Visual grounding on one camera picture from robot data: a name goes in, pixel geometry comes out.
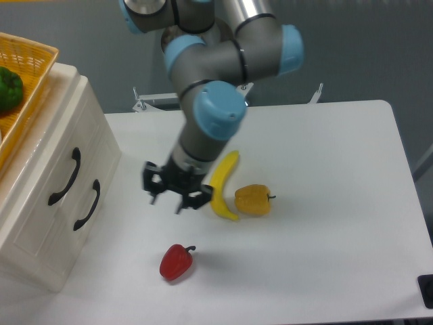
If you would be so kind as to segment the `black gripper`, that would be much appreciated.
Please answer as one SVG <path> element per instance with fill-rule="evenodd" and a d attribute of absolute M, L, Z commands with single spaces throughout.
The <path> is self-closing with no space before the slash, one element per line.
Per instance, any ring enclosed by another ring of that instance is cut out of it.
<path fill-rule="evenodd" d="M 155 204 L 159 194 L 171 191 L 181 195 L 177 215 L 183 209 L 201 208 L 212 200 L 214 188 L 202 183 L 211 166 L 211 161 L 193 158 L 186 152 L 172 152 L 163 167 L 147 161 L 142 178 L 143 189 L 152 197 L 150 204 Z"/>

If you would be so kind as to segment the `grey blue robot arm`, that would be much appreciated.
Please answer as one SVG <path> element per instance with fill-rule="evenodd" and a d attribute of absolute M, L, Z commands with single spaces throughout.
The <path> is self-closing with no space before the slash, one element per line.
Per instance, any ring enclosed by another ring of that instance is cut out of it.
<path fill-rule="evenodd" d="M 152 198 L 165 191 L 178 193 L 182 210 L 198 209 L 211 200 L 213 189 L 204 178 L 246 114 L 246 101 L 237 88 L 298 70 L 304 61 L 300 32 L 278 22 L 266 1 L 223 5 L 233 31 L 226 41 L 212 37 L 213 1 L 119 3 L 134 33 L 181 30 L 165 47 L 164 61 L 186 121 L 166 164 L 145 164 L 143 188 Z"/>

